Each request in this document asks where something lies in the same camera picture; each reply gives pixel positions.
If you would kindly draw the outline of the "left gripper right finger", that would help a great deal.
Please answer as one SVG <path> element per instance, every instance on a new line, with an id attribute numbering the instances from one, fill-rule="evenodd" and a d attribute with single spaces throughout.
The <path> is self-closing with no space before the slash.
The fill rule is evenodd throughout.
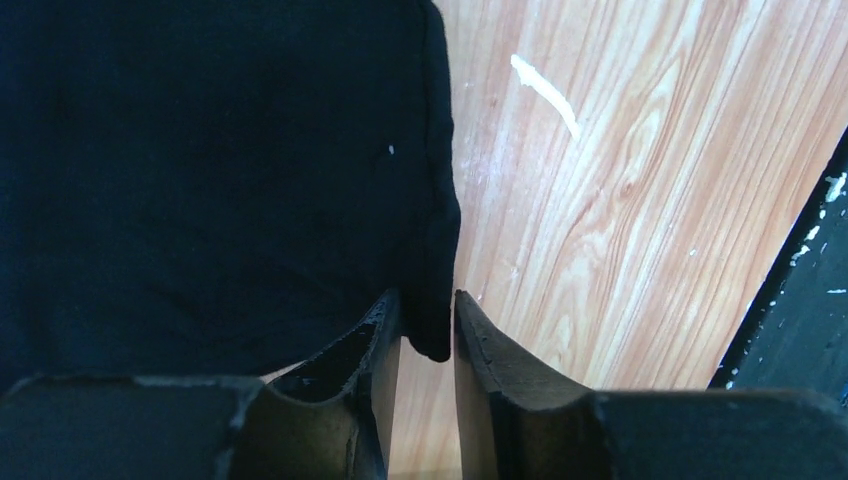
<path id="1" fill-rule="evenodd" d="M 510 338 L 463 290 L 454 379 L 463 478 L 612 478 L 592 389 Z"/>

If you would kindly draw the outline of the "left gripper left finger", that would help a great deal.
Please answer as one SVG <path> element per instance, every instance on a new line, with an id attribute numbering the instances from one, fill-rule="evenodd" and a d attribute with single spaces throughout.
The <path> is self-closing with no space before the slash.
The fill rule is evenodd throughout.
<path id="1" fill-rule="evenodd" d="M 251 399 L 231 479 L 385 479 L 401 305 L 385 291 L 348 332 Z"/>

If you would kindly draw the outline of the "black underwear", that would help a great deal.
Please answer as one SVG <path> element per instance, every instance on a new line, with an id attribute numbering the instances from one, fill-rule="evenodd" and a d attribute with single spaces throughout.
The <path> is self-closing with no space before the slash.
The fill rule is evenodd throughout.
<path id="1" fill-rule="evenodd" d="M 2 386 L 448 360 L 452 133 L 431 1 L 3 2 Z"/>

